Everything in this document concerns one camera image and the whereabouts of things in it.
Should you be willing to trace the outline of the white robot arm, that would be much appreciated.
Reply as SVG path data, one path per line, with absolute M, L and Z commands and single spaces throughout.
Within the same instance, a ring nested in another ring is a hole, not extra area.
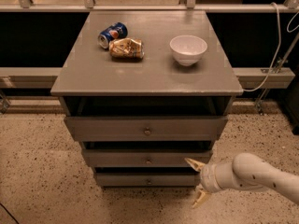
M 299 204 L 299 176 L 283 172 L 254 154 L 240 153 L 232 161 L 218 164 L 204 164 L 191 158 L 185 161 L 200 177 L 193 208 L 206 202 L 212 193 L 226 189 L 261 191 L 268 188 Z

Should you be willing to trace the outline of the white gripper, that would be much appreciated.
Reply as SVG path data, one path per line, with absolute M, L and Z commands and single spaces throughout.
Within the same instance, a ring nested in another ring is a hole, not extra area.
M 193 168 L 193 170 L 200 172 L 201 185 L 198 185 L 195 188 L 196 198 L 192 204 L 193 208 L 197 208 L 211 197 L 211 193 L 216 193 L 222 190 L 217 179 L 219 165 L 205 165 L 204 163 L 191 158 L 185 158 L 185 161 Z

